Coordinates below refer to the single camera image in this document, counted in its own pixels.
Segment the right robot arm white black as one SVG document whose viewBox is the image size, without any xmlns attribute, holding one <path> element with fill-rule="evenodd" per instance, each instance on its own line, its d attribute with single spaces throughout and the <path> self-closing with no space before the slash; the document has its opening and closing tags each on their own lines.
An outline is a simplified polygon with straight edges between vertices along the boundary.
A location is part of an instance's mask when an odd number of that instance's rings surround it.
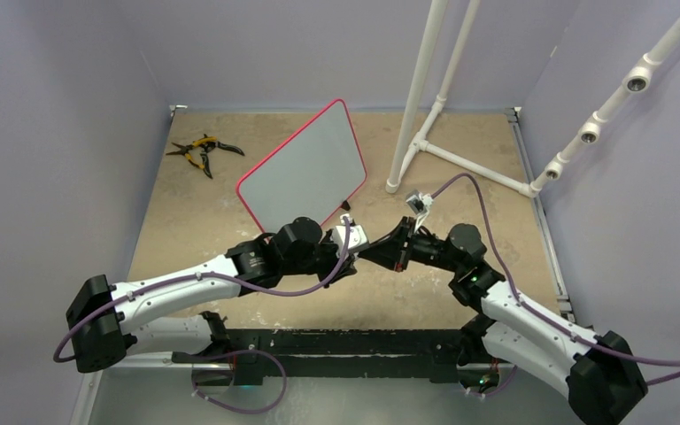
<svg viewBox="0 0 680 425">
<path fill-rule="evenodd" d="M 375 242 L 354 226 L 349 250 L 395 272 L 414 261 L 453 274 L 452 294 L 477 313 L 461 330 L 458 365 L 486 357 L 511 363 L 559 392 L 585 424 L 618 424 L 647 395 L 624 338 L 612 331 L 599 336 L 514 293 L 485 261 L 477 227 L 457 224 L 440 239 L 415 225 L 405 217 Z"/>
</svg>

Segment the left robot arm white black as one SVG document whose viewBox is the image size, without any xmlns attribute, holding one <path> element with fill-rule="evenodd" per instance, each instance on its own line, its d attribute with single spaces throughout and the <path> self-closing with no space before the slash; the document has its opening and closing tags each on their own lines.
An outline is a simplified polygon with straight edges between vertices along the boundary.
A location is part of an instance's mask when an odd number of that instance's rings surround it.
<svg viewBox="0 0 680 425">
<path fill-rule="evenodd" d="M 54 351 L 57 363 L 81 373 L 111 367 L 126 357 L 157 353 L 198 354 L 216 362 L 228 353 L 217 315 L 174 313 L 250 293 L 298 297 L 353 274 L 352 262 L 368 245 L 363 227 L 345 214 L 323 232 L 299 217 L 275 233 L 239 243 L 199 265 L 135 282 L 110 283 L 103 274 L 81 286 L 66 311 L 69 330 Z"/>
</svg>

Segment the whiteboard with red frame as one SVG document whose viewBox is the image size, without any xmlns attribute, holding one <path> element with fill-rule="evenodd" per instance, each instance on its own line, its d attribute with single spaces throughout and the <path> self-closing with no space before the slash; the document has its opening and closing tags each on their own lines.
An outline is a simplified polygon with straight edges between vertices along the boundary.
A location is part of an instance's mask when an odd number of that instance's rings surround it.
<svg viewBox="0 0 680 425">
<path fill-rule="evenodd" d="M 236 194 L 262 232 L 299 217 L 323 225 L 368 176 L 346 102 L 337 98 L 244 174 Z"/>
</svg>

